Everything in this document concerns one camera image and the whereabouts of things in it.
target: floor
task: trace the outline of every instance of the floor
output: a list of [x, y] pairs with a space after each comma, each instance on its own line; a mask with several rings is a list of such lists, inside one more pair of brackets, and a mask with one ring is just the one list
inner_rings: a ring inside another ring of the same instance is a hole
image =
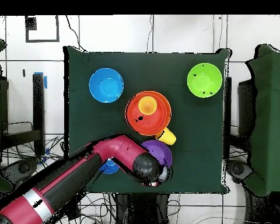
[[[55, 16], [36, 18], [37, 30], [29, 31], [29, 39], [56, 39]], [[270, 44], [280, 50], [280, 15], [155, 15], [153, 18], [151, 15], [118, 15], [68, 16], [68, 19], [78, 38], [69, 28], [66, 16], [59, 16], [59, 42], [26, 43], [25, 17], [0, 16], [0, 39], [7, 43], [7, 48], [0, 52], [0, 66], [2, 75], [9, 81], [9, 123], [27, 121], [9, 125], [9, 132], [31, 128], [28, 122], [33, 121], [32, 74], [43, 72], [47, 77], [44, 90], [45, 138], [51, 155], [45, 161], [47, 165], [53, 162], [54, 157], [63, 154], [59, 145], [64, 134], [62, 46], [79, 47], [79, 40], [87, 51], [214, 53], [219, 48], [230, 48], [234, 134], [239, 123], [237, 85], [251, 78], [244, 62], [253, 58], [254, 49], [259, 44]], [[31, 152], [28, 145], [20, 146], [19, 150], [22, 155]], [[19, 158], [19, 154], [11, 149], [5, 150], [3, 155], [2, 166]], [[242, 224], [245, 214], [243, 188], [233, 183], [228, 175], [225, 182], [230, 190], [225, 195], [172, 194], [170, 199], [173, 201], [168, 206], [169, 214], [172, 214], [169, 216], [170, 224]], [[89, 194], [81, 201], [80, 207], [85, 215], [105, 215], [107, 209], [100, 207], [102, 202], [102, 194]], [[82, 224], [94, 222], [90, 218], [79, 220], [83, 220]], [[109, 223], [110, 215], [102, 220]], [[65, 218], [57, 224], [76, 222], [68, 222]]]

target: cup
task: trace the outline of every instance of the cup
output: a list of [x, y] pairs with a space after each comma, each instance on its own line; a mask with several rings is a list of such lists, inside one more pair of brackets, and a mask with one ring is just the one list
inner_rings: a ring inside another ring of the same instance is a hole
[[139, 111], [144, 115], [151, 115], [156, 111], [158, 104], [151, 96], [144, 96], [138, 103]]
[[166, 127], [162, 132], [156, 134], [156, 139], [165, 144], [173, 145], [176, 141], [176, 136]]

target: black frame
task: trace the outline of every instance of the black frame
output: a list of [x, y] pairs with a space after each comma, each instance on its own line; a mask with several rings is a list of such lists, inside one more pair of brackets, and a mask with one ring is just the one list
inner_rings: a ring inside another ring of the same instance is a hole
[[[29, 30], [36, 30], [36, 17], [25, 16], [25, 28], [26, 28], [26, 42], [27, 43], [39, 43], [39, 42], [59, 42], [59, 17], [56, 18], [56, 39], [55, 40], [29, 40]], [[33, 19], [35, 21], [35, 27], [29, 26], [29, 20]]]
[[[7, 129], [8, 124], [8, 82], [6, 78], [1, 80], [1, 105], [2, 105], [2, 128]], [[44, 86], [43, 76], [33, 75], [33, 129], [18, 133], [3, 133], [1, 137], [1, 150], [8, 149], [21, 144], [34, 141], [34, 152], [36, 156], [45, 154], [44, 143]]]

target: dark green panel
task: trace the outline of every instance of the dark green panel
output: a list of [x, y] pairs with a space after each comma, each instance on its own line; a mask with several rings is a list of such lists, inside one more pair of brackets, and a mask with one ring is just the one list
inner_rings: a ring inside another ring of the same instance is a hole
[[[135, 94], [154, 90], [163, 94], [172, 109], [168, 128], [177, 141], [170, 146], [174, 175], [158, 188], [144, 187], [122, 171], [102, 174], [94, 192], [225, 193], [221, 185], [223, 87], [207, 99], [194, 96], [187, 87], [190, 69], [201, 63], [216, 65], [224, 76], [229, 50], [219, 54], [145, 54], [121, 52], [69, 52], [69, 144], [70, 153], [93, 139], [114, 133], [140, 136], [125, 122], [125, 106]], [[100, 103], [89, 93], [89, 79], [100, 68], [115, 69], [124, 80], [124, 91], [114, 103]]]
[[257, 58], [248, 64], [257, 88], [257, 117], [251, 135], [251, 165], [257, 176], [249, 176], [245, 183], [263, 196], [280, 191], [280, 52], [261, 45]]

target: small blue bowl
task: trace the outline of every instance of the small blue bowl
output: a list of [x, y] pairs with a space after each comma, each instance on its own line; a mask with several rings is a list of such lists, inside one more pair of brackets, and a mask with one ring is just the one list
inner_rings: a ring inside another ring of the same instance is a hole
[[124, 81], [117, 71], [102, 68], [90, 77], [89, 90], [99, 102], [111, 103], [121, 96], [124, 90]]
[[106, 174], [113, 174], [119, 170], [119, 165], [113, 160], [108, 159], [101, 167], [100, 171]]

